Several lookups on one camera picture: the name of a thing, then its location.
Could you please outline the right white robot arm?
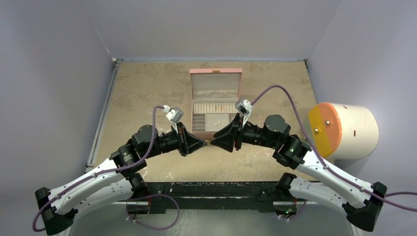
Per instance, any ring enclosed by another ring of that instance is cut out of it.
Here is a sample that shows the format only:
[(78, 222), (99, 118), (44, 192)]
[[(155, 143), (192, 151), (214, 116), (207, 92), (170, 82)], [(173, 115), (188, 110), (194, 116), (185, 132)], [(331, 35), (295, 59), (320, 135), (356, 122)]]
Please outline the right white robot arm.
[(263, 127), (243, 123), (239, 114), (214, 134), (211, 144), (228, 152), (239, 150), (243, 143), (274, 150), (273, 158), (282, 166), (313, 177), (318, 185), (284, 174), (276, 187), (277, 196), (292, 196), (335, 208), (346, 213), (354, 226), (372, 232), (382, 210), (387, 187), (356, 178), (328, 161), (319, 158), (312, 147), (290, 134), (291, 127), (280, 115), (269, 115)]

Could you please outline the pink jewelry box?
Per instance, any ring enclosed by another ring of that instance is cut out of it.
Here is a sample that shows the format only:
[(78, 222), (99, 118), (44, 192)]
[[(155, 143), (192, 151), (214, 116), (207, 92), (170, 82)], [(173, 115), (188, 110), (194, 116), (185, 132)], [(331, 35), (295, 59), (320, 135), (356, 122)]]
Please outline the pink jewelry box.
[(241, 68), (190, 69), (191, 133), (203, 140), (227, 126), (235, 117), (239, 100)]

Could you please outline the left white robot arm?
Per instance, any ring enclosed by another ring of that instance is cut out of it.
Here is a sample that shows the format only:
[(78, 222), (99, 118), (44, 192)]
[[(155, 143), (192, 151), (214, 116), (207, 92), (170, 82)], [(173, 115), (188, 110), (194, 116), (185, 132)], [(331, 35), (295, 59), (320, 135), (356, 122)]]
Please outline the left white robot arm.
[(41, 217), (47, 235), (59, 234), (74, 223), (81, 207), (91, 205), (93, 194), (120, 180), (128, 181), (146, 167), (146, 158), (174, 150), (181, 156), (187, 156), (206, 145), (204, 140), (189, 133), (182, 122), (161, 135), (154, 126), (144, 125), (96, 168), (60, 187), (36, 190), (39, 212), (33, 220), (32, 229), (41, 231), (36, 227), (37, 219)]

